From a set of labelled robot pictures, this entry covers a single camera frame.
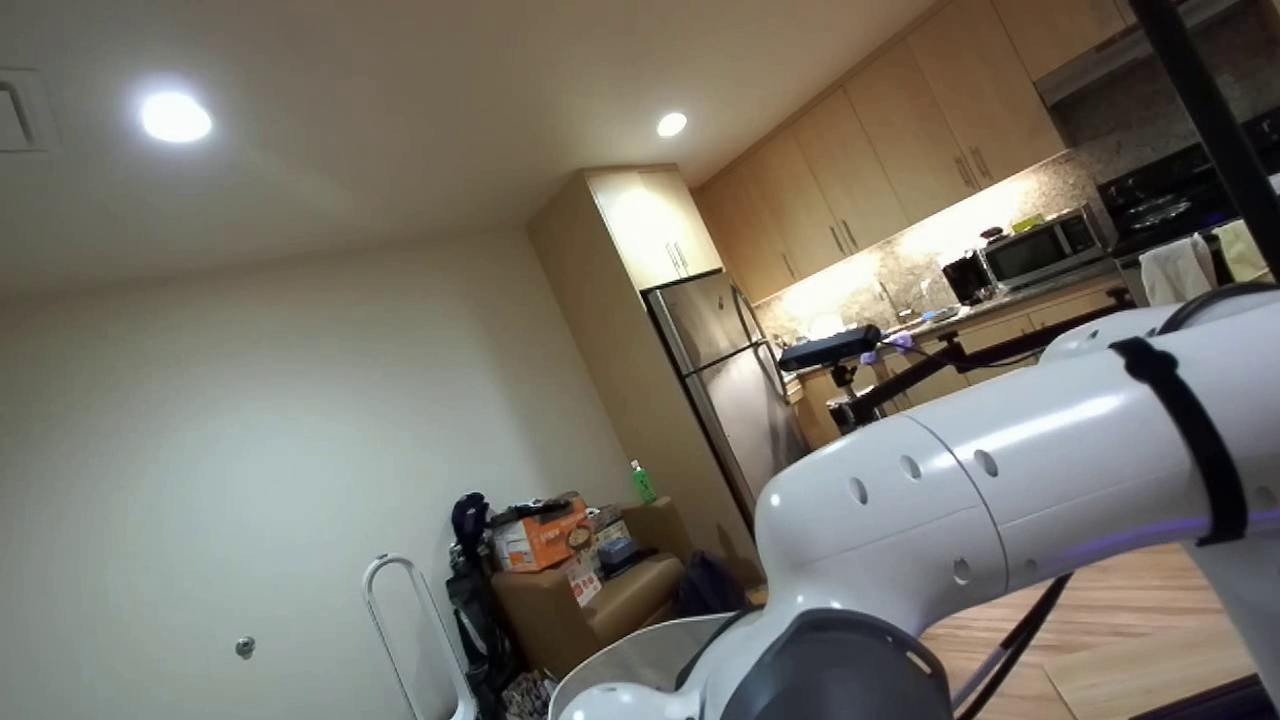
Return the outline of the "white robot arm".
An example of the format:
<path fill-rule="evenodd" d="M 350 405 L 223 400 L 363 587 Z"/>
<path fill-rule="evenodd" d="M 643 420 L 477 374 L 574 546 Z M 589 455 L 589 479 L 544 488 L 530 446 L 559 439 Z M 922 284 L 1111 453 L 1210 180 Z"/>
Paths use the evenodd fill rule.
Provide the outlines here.
<path fill-rule="evenodd" d="M 790 464 L 758 503 L 769 600 L 669 690 L 565 690 L 553 720 L 952 720 L 934 623 L 1151 546 L 1195 552 L 1273 667 L 1277 537 L 1280 290 L 1111 313 Z"/>

